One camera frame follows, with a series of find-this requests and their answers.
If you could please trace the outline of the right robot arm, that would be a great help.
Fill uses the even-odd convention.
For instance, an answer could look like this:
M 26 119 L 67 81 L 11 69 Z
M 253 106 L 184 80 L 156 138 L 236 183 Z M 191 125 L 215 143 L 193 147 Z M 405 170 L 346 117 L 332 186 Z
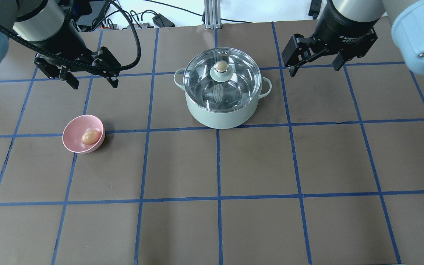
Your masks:
M 294 34 L 281 53 L 294 77 L 302 65 L 335 55 L 339 71 L 364 57 L 378 39 L 375 24 L 386 14 L 391 37 L 408 69 L 424 75 L 424 0 L 328 0 L 310 37 Z

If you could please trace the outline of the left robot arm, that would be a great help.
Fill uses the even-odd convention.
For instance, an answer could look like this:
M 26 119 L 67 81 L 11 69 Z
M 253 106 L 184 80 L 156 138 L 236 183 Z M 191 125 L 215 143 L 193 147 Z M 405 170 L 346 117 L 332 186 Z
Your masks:
M 104 77 L 118 86 L 120 63 L 106 48 L 87 48 L 77 27 L 54 0 L 0 0 L 0 64 L 7 55 L 9 38 L 36 51 L 34 64 L 49 79 L 78 89 L 74 72 Z

